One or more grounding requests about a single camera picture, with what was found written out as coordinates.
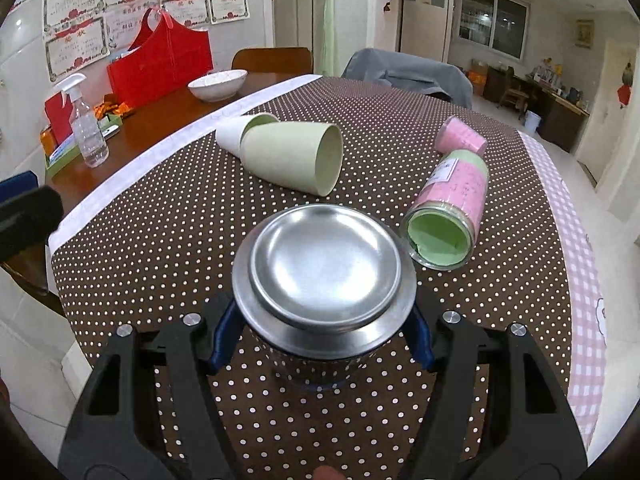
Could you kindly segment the right hand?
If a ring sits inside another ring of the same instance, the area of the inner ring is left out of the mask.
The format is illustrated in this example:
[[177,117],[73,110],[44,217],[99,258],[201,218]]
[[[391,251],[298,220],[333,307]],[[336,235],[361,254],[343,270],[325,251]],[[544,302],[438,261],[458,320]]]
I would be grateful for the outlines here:
[[346,480],[346,477],[333,467],[322,465],[314,470],[312,480]]

